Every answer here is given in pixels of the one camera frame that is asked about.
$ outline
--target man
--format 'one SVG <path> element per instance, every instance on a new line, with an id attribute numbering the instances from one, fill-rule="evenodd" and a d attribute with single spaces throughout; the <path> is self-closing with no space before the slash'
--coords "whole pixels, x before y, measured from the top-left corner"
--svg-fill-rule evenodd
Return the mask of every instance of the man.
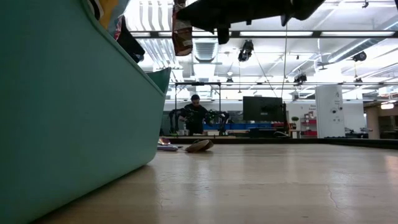
<path id="1" fill-rule="evenodd" d="M 190 136 L 193 134 L 203 134 L 203 120 L 206 117 L 207 110 L 200 104 L 200 97 L 198 95 L 193 95 L 191 102 L 184 109 L 193 111 L 191 114 L 192 117 L 187 119 L 189 112 L 183 111 L 180 114 L 179 120 L 186 122 Z"/>

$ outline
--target brown shoe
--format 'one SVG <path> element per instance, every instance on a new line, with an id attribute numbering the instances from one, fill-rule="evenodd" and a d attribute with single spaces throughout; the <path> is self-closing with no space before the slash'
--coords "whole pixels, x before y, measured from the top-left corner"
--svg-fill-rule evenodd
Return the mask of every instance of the brown shoe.
<path id="1" fill-rule="evenodd" d="M 189 152 L 189 153 L 197 152 L 197 151 L 203 149 L 205 146 L 207 146 L 208 143 L 209 143 L 209 140 L 203 140 L 200 142 L 196 142 L 196 143 L 193 143 L 192 145 L 188 146 L 185 150 L 186 150 L 186 152 Z"/>
<path id="2" fill-rule="evenodd" d="M 209 140 L 209 143 L 207 143 L 207 145 L 201 149 L 199 149 L 199 151 L 206 151 L 207 149 L 210 149 L 214 146 L 213 142 Z"/>

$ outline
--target white pillar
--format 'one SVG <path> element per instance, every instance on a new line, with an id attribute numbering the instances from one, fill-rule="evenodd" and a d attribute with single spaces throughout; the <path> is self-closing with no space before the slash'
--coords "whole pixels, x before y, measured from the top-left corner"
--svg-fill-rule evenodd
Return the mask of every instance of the white pillar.
<path id="1" fill-rule="evenodd" d="M 345 137 L 341 85 L 316 87 L 315 99 L 317 102 L 318 138 Z"/>

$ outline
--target monitor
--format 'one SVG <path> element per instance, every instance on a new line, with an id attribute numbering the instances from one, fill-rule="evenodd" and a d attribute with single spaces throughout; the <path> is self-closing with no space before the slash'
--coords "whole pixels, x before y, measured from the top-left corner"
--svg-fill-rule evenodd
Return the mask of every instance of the monitor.
<path id="1" fill-rule="evenodd" d="M 284 122 L 282 98 L 244 96 L 243 120 Z"/>

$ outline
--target teal bin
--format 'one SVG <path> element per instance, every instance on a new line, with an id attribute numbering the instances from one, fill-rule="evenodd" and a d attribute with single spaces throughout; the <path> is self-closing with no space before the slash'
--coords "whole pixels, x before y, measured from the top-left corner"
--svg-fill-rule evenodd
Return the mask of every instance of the teal bin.
<path id="1" fill-rule="evenodd" d="M 149 78 L 86 1 L 4 1 L 0 20 L 0 223 L 153 159 L 170 69 Z"/>

